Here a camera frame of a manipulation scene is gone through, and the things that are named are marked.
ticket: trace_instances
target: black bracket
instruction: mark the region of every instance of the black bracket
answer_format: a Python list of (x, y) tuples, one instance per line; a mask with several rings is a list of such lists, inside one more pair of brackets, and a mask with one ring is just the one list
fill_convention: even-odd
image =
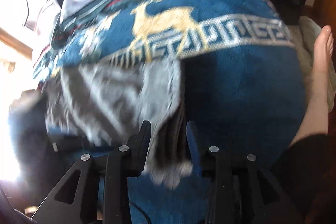
[(213, 181), (205, 224), (302, 223), (276, 178), (258, 167), (254, 155), (205, 146), (194, 122), (187, 123), (186, 131), (194, 171)]
[(89, 224), (97, 219), (100, 177), (105, 174), (103, 223), (131, 224), (127, 177), (144, 169), (151, 138), (151, 124), (142, 123), (139, 134), (110, 154), (82, 155), (61, 178), (32, 219), (38, 224)]

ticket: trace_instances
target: metal screw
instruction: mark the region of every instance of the metal screw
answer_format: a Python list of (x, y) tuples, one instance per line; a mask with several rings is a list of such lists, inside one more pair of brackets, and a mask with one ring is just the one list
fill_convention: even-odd
[(247, 159), (250, 160), (250, 161), (255, 161), (257, 159), (257, 157), (253, 154), (248, 154)]
[(87, 160), (90, 159), (90, 157), (91, 157), (90, 154), (84, 154), (84, 155), (81, 156), (81, 160), (87, 161)]
[(122, 145), (119, 147), (119, 151), (120, 152), (126, 152), (129, 149), (129, 147), (127, 145)]
[(219, 148), (217, 146), (211, 146), (209, 147), (209, 151), (212, 153), (217, 153), (219, 151)]

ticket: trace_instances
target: gold deer print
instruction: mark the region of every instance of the gold deer print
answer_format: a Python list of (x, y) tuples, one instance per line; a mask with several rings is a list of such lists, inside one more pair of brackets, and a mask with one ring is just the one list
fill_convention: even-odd
[(177, 49), (177, 54), (183, 50), (184, 44), (188, 38), (188, 31), (194, 30), (198, 32), (204, 47), (206, 48), (206, 37), (200, 24), (195, 21), (191, 12), (193, 7), (174, 7), (166, 11), (151, 16), (147, 14), (146, 7), (151, 2), (160, 2), (162, 0), (150, 0), (141, 3), (137, 8), (133, 9), (131, 14), (135, 14), (133, 25), (133, 35), (135, 39), (131, 42), (130, 48), (135, 47), (140, 40), (143, 41), (146, 51), (146, 61), (152, 61), (150, 47), (148, 44), (148, 36), (158, 34), (170, 28), (173, 28), (182, 34), (182, 41)]

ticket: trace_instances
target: toe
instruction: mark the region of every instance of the toe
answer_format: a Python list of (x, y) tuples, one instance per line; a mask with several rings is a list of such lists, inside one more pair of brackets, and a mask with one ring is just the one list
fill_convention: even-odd
[(329, 25), (324, 26), (316, 39), (318, 43), (327, 43), (330, 37), (331, 27)]
[(329, 38), (328, 38), (328, 42), (327, 42), (327, 48), (331, 48), (333, 40), (334, 40), (333, 33), (330, 33)]

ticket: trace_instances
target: blue blanket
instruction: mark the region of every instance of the blue blanket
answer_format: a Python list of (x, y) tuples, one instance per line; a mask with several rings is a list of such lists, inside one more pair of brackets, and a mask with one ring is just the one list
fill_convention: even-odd
[(77, 28), (35, 77), (61, 66), (134, 66), (178, 57), (187, 119), (208, 145), (253, 153), (270, 166), (297, 132), (305, 92), (287, 27), (268, 0), (143, 0), (110, 5)]

